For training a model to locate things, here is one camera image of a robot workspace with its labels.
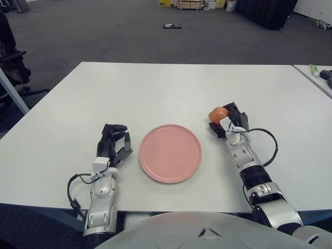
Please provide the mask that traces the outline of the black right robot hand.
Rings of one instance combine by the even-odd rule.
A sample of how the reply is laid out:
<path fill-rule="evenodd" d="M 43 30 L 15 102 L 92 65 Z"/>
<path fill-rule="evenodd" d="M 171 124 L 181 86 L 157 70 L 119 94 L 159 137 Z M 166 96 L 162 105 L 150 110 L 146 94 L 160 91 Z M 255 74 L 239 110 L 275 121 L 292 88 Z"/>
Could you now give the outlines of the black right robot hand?
<path fill-rule="evenodd" d="M 234 102 L 222 107 L 216 107 L 209 113 L 209 126 L 218 138 L 226 137 L 226 128 L 223 128 L 220 121 L 229 118 L 235 127 L 249 129 L 248 117 L 245 112 L 240 112 Z"/>

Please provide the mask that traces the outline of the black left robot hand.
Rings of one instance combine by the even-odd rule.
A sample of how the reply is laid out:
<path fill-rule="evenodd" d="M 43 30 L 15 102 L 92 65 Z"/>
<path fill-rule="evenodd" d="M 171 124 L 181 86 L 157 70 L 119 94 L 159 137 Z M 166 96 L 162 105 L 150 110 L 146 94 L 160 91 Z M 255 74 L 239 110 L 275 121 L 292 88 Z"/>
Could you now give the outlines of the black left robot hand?
<path fill-rule="evenodd" d="M 124 139 L 124 146 L 116 151 L 116 142 Z M 128 127 L 121 124 L 105 124 L 102 137 L 98 142 L 96 156 L 105 157 L 110 160 L 110 167 L 126 160 L 133 152 Z"/>

